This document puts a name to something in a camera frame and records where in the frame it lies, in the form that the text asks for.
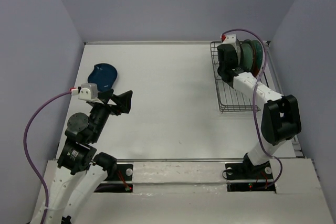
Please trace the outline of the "cream plate brown rim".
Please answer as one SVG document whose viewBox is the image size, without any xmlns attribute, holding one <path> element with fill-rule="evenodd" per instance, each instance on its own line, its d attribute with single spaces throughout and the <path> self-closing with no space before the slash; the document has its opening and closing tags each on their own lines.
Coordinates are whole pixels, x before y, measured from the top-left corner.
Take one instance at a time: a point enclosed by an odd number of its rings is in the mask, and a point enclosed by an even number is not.
<svg viewBox="0 0 336 224">
<path fill-rule="evenodd" d="M 236 51 L 237 51 L 237 61 L 238 61 L 238 65 L 240 66 L 243 58 L 244 58 L 244 53 L 243 50 L 241 48 L 241 43 L 238 39 L 236 39 Z"/>
</svg>

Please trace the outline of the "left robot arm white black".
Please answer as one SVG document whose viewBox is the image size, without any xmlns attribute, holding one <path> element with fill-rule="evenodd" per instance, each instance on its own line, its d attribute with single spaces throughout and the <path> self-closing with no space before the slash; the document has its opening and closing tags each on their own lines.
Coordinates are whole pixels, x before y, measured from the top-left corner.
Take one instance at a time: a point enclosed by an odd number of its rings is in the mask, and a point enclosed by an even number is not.
<svg viewBox="0 0 336 224">
<path fill-rule="evenodd" d="M 28 121 L 24 131 L 26 158 L 45 192 L 45 200 L 30 223 L 74 223 L 88 198 L 97 189 L 103 189 L 101 183 L 105 179 L 115 175 L 126 192 L 132 191 L 118 170 L 117 159 L 104 152 L 97 153 L 93 144 L 98 141 L 109 116 L 130 112 L 133 92 L 129 90 L 116 95 L 113 89 L 100 92 L 95 84 L 85 83 L 51 98 L 37 109 L 32 118 L 48 104 L 66 95 L 77 96 L 92 109 L 89 114 L 78 112 L 68 119 L 66 140 L 51 185 L 46 184 L 28 153 L 27 135 L 32 120 Z"/>
</svg>

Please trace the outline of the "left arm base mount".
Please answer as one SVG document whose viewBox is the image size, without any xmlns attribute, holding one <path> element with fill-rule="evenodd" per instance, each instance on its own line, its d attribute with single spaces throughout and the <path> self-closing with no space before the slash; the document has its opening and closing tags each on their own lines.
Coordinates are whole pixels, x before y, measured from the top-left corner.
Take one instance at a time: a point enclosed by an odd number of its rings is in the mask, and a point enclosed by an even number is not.
<svg viewBox="0 0 336 224">
<path fill-rule="evenodd" d="M 95 193 L 132 193 L 133 164 L 117 164 L 116 171 L 96 188 Z"/>
</svg>

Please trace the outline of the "dark blue curved dish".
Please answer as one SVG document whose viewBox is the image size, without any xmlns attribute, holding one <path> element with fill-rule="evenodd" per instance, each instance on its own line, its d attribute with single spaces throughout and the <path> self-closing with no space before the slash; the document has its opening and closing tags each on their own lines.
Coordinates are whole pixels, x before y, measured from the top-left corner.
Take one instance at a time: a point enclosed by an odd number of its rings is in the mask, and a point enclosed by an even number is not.
<svg viewBox="0 0 336 224">
<path fill-rule="evenodd" d="M 103 92 L 113 87 L 117 77 L 118 72 L 114 66 L 108 63 L 98 63 L 94 65 L 87 82 L 96 84 L 98 91 Z"/>
</svg>

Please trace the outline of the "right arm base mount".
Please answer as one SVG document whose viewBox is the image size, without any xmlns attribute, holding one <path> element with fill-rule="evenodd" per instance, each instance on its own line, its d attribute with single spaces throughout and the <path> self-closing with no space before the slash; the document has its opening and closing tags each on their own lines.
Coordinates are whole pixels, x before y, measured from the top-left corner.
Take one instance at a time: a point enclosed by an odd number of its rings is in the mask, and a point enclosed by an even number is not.
<svg viewBox="0 0 336 224">
<path fill-rule="evenodd" d="M 228 192 L 276 191 L 269 162 L 254 170 L 245 170 L 242 163 L 226 163 L 222 177 Z"/>
</svg>

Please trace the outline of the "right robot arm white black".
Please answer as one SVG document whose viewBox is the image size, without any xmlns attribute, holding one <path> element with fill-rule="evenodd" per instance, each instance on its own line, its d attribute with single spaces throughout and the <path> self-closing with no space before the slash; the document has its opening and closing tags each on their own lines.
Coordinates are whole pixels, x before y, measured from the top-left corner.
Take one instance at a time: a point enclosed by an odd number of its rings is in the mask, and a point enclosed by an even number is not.
<svg viewBox="0 0 336 224">
<path fill-rule="evenodd" d="M 224 178 L 255 179 L 265 171 L 270 159 L 284 142 L 301 132 L 299 106 L 296 97 L 278 93 L 258 80 L 247 58 L 258 54 L 250 40 L 222 41 L 217 46 L 217 74 L 232 89 L 251 101 L 258 137 L 257 144 L 244 155 L 243 161 L 224 170 Z"/>
</svg>

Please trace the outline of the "blue plate white blossoms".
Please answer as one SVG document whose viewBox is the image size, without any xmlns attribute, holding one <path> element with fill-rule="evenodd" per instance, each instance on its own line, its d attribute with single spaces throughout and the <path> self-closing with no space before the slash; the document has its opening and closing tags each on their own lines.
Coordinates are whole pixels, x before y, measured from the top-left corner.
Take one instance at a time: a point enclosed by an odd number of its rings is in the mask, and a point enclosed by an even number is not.
<svg viewBox="0 0 336 224">
<path fill-rule="evenodd" d="M 258 67 L 257 67 L 257 48 L 256 48 L 256 41 L 252 40 L 251 41 L 251 47 L 253 49 L 254 52 L 254 63 L 253 63 L 253 69 L 252 69 L 252 74 L 254 77 L 256 77 L 258 75 Z"/>
</svg>

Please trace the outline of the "pale green flower plate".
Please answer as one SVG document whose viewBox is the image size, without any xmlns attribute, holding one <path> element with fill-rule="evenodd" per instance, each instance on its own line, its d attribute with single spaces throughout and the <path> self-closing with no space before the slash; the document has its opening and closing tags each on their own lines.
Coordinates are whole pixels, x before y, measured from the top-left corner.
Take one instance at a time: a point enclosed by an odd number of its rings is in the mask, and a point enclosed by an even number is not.
<svg viewBox="0 0 336 224">
<path fill-rule="evenodd" d="M 243 51 L 243 60 L 241 61 L 241 65 L 248 72 L 251 72 L 254 64 L 254 51 L 248 41 L 243 41 L 241 44 Z"/>
</svg>

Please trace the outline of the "red teal floral plate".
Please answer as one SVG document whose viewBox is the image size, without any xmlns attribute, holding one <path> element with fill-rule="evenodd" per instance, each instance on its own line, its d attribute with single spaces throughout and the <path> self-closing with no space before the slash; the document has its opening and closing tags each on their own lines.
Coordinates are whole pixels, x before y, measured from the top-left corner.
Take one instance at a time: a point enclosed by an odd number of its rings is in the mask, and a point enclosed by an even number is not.
<svg viewBox="0 0 336 224">
<path fill-rule="evenodd" d="M 263 65 L 262 63 L 263 62 L 263 47 L 262 47 L 262 44 L 258 40 L 253 40 L 252 44 L 255 47 L 255 53 L 256 53 L 253 75 L 254 77 L 257 77 Z"/>
</svg>

